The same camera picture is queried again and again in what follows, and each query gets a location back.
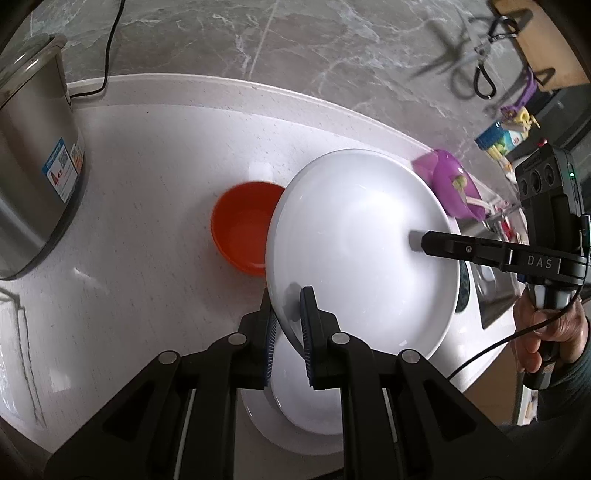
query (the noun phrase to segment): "hand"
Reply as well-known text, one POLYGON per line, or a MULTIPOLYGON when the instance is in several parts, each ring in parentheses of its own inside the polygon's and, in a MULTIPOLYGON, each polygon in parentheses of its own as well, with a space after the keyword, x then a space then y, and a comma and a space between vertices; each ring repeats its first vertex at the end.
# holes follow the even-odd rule
MULTIPOLYGON (((513 318, 517 331, 548 320, 556 310, 536 310, 530 295, 524 290, 513 306, 513 318)), ((567 364, 576 362, 583 353, 589 335, 589 324, 585 317, 581 299, 578 297, 571 308, 558 320, 535 332, 516 338, 511 349, 519 372, 537 372, 542 364, 538 353, 540 341, 560 342, 560 359, 567 364)))

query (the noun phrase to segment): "black power cord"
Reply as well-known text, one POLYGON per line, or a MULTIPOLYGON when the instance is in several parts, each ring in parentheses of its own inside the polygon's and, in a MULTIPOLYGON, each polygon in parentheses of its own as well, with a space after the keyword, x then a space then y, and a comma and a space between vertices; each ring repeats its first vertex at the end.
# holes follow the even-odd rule
MULTIPOLYGON (((587 252, 587 263, 585 265, 585 275, 584 275, 583 278, 587 278, 587 270, 589 269, 589 258, 590 257, 591 257, 591 249, 589 249, 589 251, 587 252)), ((470 358, 469 360, 467 360, 464 363, 462 363, 459 367, 457 367, 447 377, 447 379, 448 380, 451 380, 459 372, 461 372, 464 368, 466 368, 468 365, 470 365, 473 361, 478 360, 482 355, 486 355, 488 352, 490 352, 491 350, 494 350, 498 346, 504 345, 507 342, 510 342, 512 340, 515 340, 516 338, 519 338, 519 337, 524 336, 524 335, 526 335, 528 333, 534 332, 534 331, 536 331, 536 330, 538 330, 538 329, 540 329, 542 327, 548 326, 550 323, 553 323, 556 320, 558 320, 560 317, 562 317, 562 315, 564 315, 566 312, 568 312, 568 310, 573 306, 574 302, 577 300, 577 297, 581 295, 581 290, 583 290, 583 286, 584 286, 584 283, 581 283, 581 285, 579 285, 579 287, 577 288, 577 291, 575 292, 575 294, 573 295, 573 297, 570 299, 570 302, 567 304, 567 306, 564 307, 562 310, 560 310, 552 318, 549 318, 548 320, 545 320, 545 321, 540 322, 540 323, 536 323, 535 325, 532 325, 531 327, 524 328, 523 330, 520 330, 519 332, 515 332, 512 335, 509 335, 508 337, 505 337, 502 340, 499 340, 498 342, 493 343, 491 346, 485 348, 482 352, 477 353, 472 358, 470 358)))
POLYGON ((113 36, 115 35, 115 30, 117 29, 117 25, 119 24, 119 20, 121 19, 121 15, 123 14, 124 8, 125 0, 121 0, 121 3, 119 4, 119 11, 117 12, 117 16, 115 17, 113 26, 111 27, 111 33, 109 33, 109 40, 107 40, 107 48, 105 50, 105 77, 103 78, 103 85, 101 85, 99 89, 92 90, 91 92, 74 93, 73 95, 70 95, 70 98, 95 95, 105 90, 105 87, 107 86, 107 80, 109 78, 109 54, 111 53, 111 43, 113 42, 113 36))

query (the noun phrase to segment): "blue and white label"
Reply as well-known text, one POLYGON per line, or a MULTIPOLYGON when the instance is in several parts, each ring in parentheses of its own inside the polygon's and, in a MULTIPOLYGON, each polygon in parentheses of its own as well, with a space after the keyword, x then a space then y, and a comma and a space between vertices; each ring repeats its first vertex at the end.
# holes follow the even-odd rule
POLYGON ((60 138, 51 152, 51 156, 43 165, 43 173, 60 196, 61 201, 66 203, 76 186, 78 173, 63 138, 60 138))

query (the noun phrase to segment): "stainless steel sink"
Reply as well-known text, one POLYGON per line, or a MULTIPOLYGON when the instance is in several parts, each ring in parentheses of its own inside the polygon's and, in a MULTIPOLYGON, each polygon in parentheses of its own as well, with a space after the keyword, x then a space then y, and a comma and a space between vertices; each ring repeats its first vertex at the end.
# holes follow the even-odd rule
MULTIPOLYGON (((502 240, 498 233, 474 220, 461 223, 458 221, 458 226, 462 235, 502 240)), ((495 267, 474 264, 470 264, 470 267, 474 276, 482 327, 487 328, 515 303, 519 297, 519 282, 514 273, 502 272, 495 267)))

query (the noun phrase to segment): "wooden cutting board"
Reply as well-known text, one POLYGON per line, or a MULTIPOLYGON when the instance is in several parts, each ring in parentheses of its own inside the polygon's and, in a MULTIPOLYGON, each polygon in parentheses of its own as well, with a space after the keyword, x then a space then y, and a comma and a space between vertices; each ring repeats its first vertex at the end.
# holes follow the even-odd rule
POLYGON ((496 10, 501 15, 529 9, 533 18, 517 37, 525 58, 534 73, 554 68, 556 73, 540 90, 547 92, 573 85, 589 83, 586 73, 568 42, 551 18, 534 0, 496 0, 496 10))

